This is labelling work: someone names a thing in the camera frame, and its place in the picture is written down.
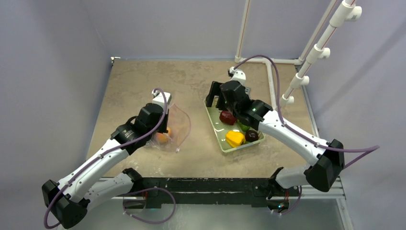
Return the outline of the orange toy pumpkin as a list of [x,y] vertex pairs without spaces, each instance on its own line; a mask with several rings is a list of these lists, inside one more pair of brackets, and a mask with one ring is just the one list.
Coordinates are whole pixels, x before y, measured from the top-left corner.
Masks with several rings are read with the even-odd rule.
[[172,130],[170,127],[167,127],[167,133],[159,133],[155,134],[155,140],[158,144],[167,144],[172,140]]

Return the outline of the green orange toy mango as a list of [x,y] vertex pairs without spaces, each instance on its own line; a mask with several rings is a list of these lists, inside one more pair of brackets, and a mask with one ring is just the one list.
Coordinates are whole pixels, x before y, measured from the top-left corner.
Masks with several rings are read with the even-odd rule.
[[247,132],[248,130],[250,130],[250,126],[246,126],[244,124],[239,124],[239,127],[242,132]]

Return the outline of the yellow toy bell pepper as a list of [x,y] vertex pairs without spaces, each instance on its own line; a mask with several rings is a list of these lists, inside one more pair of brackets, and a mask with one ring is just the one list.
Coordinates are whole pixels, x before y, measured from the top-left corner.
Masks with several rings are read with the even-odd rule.
[[236,148],[243,145],[246,142],[245,135],[241,132],[228,131],[226,133],[226,142],[232,147]]

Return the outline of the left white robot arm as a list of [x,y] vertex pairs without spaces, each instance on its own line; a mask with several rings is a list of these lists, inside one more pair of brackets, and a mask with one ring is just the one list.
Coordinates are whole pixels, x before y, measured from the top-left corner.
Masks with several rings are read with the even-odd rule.
[[137,196],[143,177],[134,169],[123,170],[115,178],[96,184],[113,166],[146,145],[156,132],[167,132],[168,106],[148,103],[117,129],[91,158],[66,177],[42,185],[46,214],[52,213],[65,229],[77,225],[104,200],[121,194]]

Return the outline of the white pvc pipe frame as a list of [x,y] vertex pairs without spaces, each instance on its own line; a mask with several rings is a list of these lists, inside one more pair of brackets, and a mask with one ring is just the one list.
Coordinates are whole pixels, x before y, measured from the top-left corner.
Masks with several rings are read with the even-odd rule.
[[[287,104],[294,103],[293,92],[309,84],[309,77],[306,73],[310,67],[319,59],[327,59],[330,56],[330,49],[327,47],[328,41],[331,39],[334,32],[343,25],[344,22],[354,22],[358,20],[362,14],[362,7],[356,5],[355,0],[332,0],[325,13],[323,14],[320,22],[318,23],[311,38],[307,42],[303,52],[297,59],[272,59],[262,56],[254,56],[250,58],[243,58],[242,44],[244,35],[246,32],[246,26],[248,21],[248,13],[250,9],[251,1],[245,1],[242,22],[240,27],[240,34],[237,44],[237,52],[234,61],[240,65],[244,61],[251,63],[263,63],[267,67],[269,87],[271,90],[271,100],[273,103],[284,107]],[[272,62],[281,64],[294,64],[301,65],[302,68],[296,73],[286,91],[281,93],[275,93],[273,91],[273,77],[271,73]]]

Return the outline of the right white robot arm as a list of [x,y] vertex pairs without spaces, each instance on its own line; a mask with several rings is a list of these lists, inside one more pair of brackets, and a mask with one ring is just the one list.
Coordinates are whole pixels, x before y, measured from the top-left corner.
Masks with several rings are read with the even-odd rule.
[[269,179],[271,194],[280,195],[288,188],[310,185],[328,192],[344,168],[343,144],[328,142],[298,128],[261,100],[252,100],[245,87],[236,80],[213,81],[205,99],[211,107],[218,96],[216,108],[229,111],[242,124],[267,134],[299,154],[306,165],[298,168],[278,168]]

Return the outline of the black base bar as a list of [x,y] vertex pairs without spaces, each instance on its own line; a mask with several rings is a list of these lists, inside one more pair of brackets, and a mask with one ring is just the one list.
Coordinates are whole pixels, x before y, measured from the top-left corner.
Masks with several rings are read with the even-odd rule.
[[298,196],[298,189],[278,189],[268,178],[164,178],[144,177],[132,191],[146,192],[147,208],[163,204],[250,205],[267,207],[271,199]]

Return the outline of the dark red toy apple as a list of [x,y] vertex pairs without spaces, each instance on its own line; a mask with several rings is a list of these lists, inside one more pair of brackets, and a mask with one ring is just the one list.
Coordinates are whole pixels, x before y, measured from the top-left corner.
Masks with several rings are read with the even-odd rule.
[[222,123],[230,126],[237,122],[237,119],[229,111],[221,111],[219,119]]

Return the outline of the clear zip top bag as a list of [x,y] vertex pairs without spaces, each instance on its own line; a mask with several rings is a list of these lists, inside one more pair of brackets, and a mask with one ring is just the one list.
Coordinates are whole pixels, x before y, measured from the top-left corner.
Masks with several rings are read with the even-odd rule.
[[145,145],[146,148],[156,148],[166,152],[179,152],[180,147],[191,131],[191,120],[186,112],[181,110],[175,103],[169,106],[167,127],[172,130],[172,140],[167,144],[158,144],[155,134]]

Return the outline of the dark purple toy plum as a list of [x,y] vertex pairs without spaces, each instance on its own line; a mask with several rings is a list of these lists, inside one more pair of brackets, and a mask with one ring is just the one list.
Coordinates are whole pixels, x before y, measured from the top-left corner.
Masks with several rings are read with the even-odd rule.
[[257,131],[248,130],[248,131],[245,132],[245,141],[246,142],[251,143],[251,142],[255,142],[257,140],[259,140],[259,134],[258,134]]

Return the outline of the green plastic basket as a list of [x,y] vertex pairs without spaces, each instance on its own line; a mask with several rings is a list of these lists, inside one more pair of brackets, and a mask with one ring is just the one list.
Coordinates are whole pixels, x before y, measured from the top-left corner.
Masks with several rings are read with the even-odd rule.
[[262,132],[258,132],[259,134],[259,140],[255,141],[255,142],[245,142],[243,145],[236,147],[236,148],[232,148],[227,142],[226,142],[226,133],[228,131],[236,131],[236,132],[241,132],[245,135],[245,132],[242,132],[240,127],[239,127],[239,122],[237,121],[233,126],[230,125],[226,125],[224,123],[222,123],[219,119],[219,115],[221,113],[221,110],[216,108],[216,103],[217,103],[217,99],[218,96],[214,97],[213,100],[213,105],[212,107],[206,107],[206,112],[208,115],[208,118],[210,120],[211,123],[211,127],[213,128],[214,134],[216,136],[217,142],[220,146],[220,149],[223,153],[230,153],[232,151],[235,150],[240,150],[243,148],[247,148],[253,145],[257,145],[260,144],[264,139],[264,135]]

